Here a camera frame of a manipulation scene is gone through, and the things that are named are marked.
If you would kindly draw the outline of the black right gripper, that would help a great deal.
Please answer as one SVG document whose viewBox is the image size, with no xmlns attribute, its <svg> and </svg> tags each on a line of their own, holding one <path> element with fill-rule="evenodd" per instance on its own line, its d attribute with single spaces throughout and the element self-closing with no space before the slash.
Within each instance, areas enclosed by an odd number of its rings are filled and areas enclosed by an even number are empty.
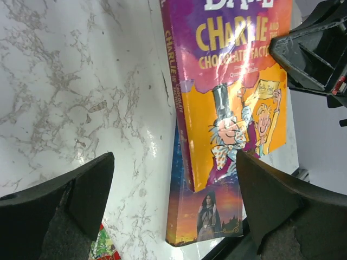
<svg viewBox="0 0 347 260">
<path fill-rule="evenodd" d="M 322 1 L 303 23 L 271 40 L 269 53 L 287 72 L 288 87 L 346 106 L 346 1 Z"/>
</svg>

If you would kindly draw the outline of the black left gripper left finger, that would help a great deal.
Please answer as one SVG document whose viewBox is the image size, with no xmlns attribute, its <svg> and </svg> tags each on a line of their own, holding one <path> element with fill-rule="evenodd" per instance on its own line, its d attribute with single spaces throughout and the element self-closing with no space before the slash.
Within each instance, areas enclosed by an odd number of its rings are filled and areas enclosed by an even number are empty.
<svg viewBox="0 0 347 260">
<path fill-rule="evenodd" d="M 68 173 L 1 197 L 1 259 L 88 259 L 114 172 L 105 153 Z"/>
</svg>

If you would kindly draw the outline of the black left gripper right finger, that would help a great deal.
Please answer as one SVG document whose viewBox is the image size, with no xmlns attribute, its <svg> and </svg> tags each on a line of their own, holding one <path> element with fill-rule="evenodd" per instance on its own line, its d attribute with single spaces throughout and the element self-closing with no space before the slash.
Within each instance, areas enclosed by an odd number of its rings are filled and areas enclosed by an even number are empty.
<svg viewBox="0 0 347 260">
<path fill-rule="evenodd" d="M 236 156 L 250 234 L 261 259 L 346 259 L 346 196 Z"/>
</svg>

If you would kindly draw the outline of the Jane Eyre book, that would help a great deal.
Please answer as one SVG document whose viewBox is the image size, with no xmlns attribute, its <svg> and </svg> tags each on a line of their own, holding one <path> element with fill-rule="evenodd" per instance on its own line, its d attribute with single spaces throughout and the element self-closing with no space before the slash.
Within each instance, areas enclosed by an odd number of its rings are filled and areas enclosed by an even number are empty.
<svg viewBox="0 0 347 260">
<path fill-rule="evenodd" d="M 175 133 L 166 242 L 175 247 L 241 236 L 242 197 L 238 180 L 227 177 L 202 191 L 187 187 L 178 132 Z"/>
</svg>

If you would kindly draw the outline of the Charlie Chocolate Factory book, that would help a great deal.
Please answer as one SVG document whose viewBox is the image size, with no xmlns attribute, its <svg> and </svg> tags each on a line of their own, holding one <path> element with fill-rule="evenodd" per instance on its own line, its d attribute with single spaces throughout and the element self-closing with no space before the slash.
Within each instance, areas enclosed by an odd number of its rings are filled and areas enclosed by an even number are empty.
<svg viewBox="0 0 347 260">
<path fill-rule="evenodd" d="M 286 143 L 287 73 L 269 53 L 291 1 L 161 1 L 187 187 L 236 177 L 236 154 Z"/>
</svg>

